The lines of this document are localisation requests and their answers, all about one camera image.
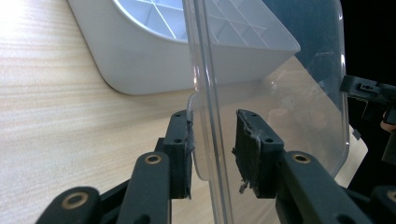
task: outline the black bracket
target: black bracket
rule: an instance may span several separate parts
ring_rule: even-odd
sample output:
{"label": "black bracket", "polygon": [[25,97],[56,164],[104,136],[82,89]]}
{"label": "black bracket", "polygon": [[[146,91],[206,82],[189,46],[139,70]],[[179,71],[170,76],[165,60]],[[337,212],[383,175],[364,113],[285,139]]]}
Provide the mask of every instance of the black bracket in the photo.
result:
{"label": "black bracket", "polygon": [[[381,120],[396,124],[396,87],[361,77],[344,76],[340,91],[348,97],[366,103],[362,114],[365,120]],[[382,161],[396,165],[396,131],[390,133]]]}
{"label": "black bracket", "polygon": [[191,196],[191,151],[187,111],[172,115],[165,138],[141,155],[129,180],[99,195],[77,187],[58,195],[37,221],[46,223],[171,223],[171,199]]}
{"label": "black bracket", "polygon": [[286,152],[282,140],[259,115],[246,110],[236,115],[233,153],[243,186],[249,183],[258,198],[276,198],[281,223],[361,224],[383,223],[384,219],[396,223],[395,187],[386,187],[373,197],[371,203],[381,206],[362,210],[364,203],[356,203],[315,157]]}

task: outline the light wood surface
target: light wood surface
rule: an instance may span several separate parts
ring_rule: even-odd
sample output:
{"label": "light wood surface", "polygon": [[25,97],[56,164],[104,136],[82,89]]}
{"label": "light wood surface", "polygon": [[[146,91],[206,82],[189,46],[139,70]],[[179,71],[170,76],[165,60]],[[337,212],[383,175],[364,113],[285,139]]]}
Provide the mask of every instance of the light wood surface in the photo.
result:
{"label": "light wood surface", "polygon": [[[191,94],[114,91],[66,0],[1,1],[0,223],[35,223],[66,189],[102,193],[128,179]],[[213,223],[207,182],[193,172],[192,200],[172,209],[173,223]]]}

